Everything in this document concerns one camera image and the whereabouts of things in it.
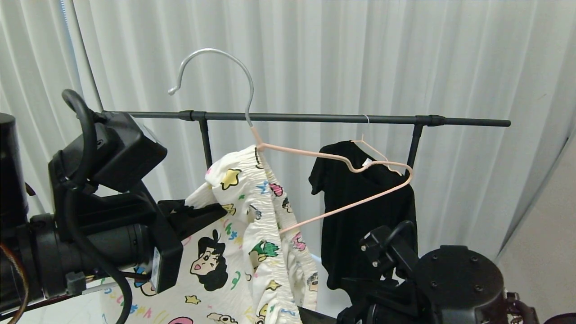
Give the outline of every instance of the yellow star print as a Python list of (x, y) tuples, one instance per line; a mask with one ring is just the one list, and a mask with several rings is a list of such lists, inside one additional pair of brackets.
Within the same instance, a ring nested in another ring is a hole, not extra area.
[(196, 297), (196, 296), (186, 296), (186, 303), (187, 304), (198, 305), (200, 302), (201, 302), (201, 300), (198, 299), (198, 297)]
[(227, 211), (232, 216), (236, 214), (236, 208), (234, 208), (234, 204), (222, 205), (222, 208), (224, 208), (224, 210)]
[(227, 190), (230, 187), (238, 186), (238, 175), (242, 172), (240, 169), (228, 169), (226, 171), (226, 175), (222, 179), (220, 185), (222, 186), (222, 190)]
[(278, 289), (279, 287), (282, 287), (282, 285), (280, 285), (279, 283), (277, 283), (275, 280), (272, 279), (272, 281), (270, 281), (270, 283), (268, 284), (268, 287), (266, 287), (266, 290), (276, 291), (276, 289)]

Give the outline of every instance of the brown cable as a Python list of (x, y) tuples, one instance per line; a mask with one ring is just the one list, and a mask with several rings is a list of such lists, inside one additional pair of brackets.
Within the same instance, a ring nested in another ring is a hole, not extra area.
[(26, 306), (28, 305), (28, 299), (29, 299), (28, 276), (26, 275), (26, 270), (24, 269), (22, 262), (20, 262), (20, 259), (16, 257), (14, 252), (12, 252), (7, 246), (5, 246), (4, 243), (0, 243), (0, 248), (2, 249), (2, 252), (6, 254), (8, 260), (16, 268), (16, 272), (22, 279), (22, 285), (24, 286), (24, 300), (22, 301), (22, 304), (20, 304), (20, 308), (15, 313), (14, 317), (8, 322), (8, 324), (16, 324), (24, 314)]

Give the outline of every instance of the white garment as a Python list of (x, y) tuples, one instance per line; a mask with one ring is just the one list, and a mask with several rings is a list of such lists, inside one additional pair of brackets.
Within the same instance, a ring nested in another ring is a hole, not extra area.
[[(128, 323), (301, 323), (297, 306), (316, 309), (315, 263), (295, 229), (284, 189), (254, 146), (229, 153), (185, 201), (220, 204), (228, 214), (183, 241), (176, 286), (156, 295), (135, 284)], [(101, 297), (103, 320), (120, 314), (119, 288)]]

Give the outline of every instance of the black hair cartoon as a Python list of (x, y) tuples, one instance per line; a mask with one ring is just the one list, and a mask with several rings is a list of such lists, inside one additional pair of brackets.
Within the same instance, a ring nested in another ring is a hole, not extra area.
[(198, 277), (207, 291), (224, 287), (228, 280), (226, 259), (224, 258), (225, 243), (218, 242), (218, 231), (212, 231), (212, 238), (203, 237), (198, 240), (198, 259), (190, 266), (190, 273)]

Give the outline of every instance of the t-shirt sleeve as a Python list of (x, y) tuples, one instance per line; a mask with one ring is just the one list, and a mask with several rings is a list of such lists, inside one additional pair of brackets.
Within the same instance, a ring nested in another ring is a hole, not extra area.
[(326, 167), (328, 161), (328, 159), (323, 159), (321, 157), (316, 158), (310, 177), (308, 177), (308, 181), (310, 181), (310, 184), (312, 185), (313, 195), (324, 190), (324, 179), (326, 178)]

